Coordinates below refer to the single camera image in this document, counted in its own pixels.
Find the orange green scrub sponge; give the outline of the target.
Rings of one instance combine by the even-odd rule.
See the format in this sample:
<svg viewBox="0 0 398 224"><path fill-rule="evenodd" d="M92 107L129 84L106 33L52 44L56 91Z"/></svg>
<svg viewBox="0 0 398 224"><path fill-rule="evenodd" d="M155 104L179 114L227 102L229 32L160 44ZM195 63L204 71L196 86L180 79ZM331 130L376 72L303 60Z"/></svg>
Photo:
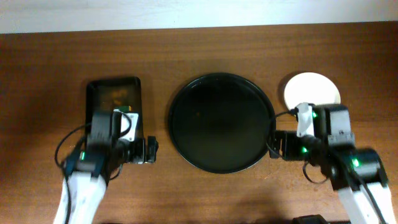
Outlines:
<svg viewBox="0 0 398 224"><path fill-rule="evenodd" d="M131 111L130 106L119 106L117 109L123 113L129 113Z"/></svg>

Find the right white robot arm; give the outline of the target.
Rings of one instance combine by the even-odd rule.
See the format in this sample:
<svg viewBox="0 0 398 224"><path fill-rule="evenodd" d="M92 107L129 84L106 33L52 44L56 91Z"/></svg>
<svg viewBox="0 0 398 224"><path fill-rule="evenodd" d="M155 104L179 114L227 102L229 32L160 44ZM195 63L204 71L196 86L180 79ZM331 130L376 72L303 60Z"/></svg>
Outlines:
<svg viewBox="0 0 398 224"><path fill-rule="evenodd" d="M348 108L301 103L286 113L295 116L297 129L278 130L278 116L273 115L266 141L270 156L319 167L338 193L350 223L396 223L381 158L372 148L355 146Z"/></svg>

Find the white plate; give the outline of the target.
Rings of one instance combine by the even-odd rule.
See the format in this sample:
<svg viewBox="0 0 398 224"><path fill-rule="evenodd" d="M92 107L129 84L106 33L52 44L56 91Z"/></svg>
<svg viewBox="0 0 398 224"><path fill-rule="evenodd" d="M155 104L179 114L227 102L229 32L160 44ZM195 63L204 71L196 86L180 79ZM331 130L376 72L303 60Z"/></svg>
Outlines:
<svg viewBox="0 0 398 224"><path fill-rule="evenodd" d="M326 76L314 72L294 75L285 84L283 98L289 110L300 103L314 105L341 103L337 86Z"/></svg>

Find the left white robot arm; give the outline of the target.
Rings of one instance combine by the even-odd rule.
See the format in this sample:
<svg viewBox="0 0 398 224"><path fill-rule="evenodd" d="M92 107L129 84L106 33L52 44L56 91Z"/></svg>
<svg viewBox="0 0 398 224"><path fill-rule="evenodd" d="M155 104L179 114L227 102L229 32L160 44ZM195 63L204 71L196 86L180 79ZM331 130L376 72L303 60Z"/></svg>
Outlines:
<svg viewBox="0 0 398 224"><path fill-rule="evenodd" d="M85 133L72 152L55 160L62 171L62 195L55 223L92 223L110 181L124 164L153 164L159 143L156 138L136 136L139 113L129 108L95 111Z"/></svg>

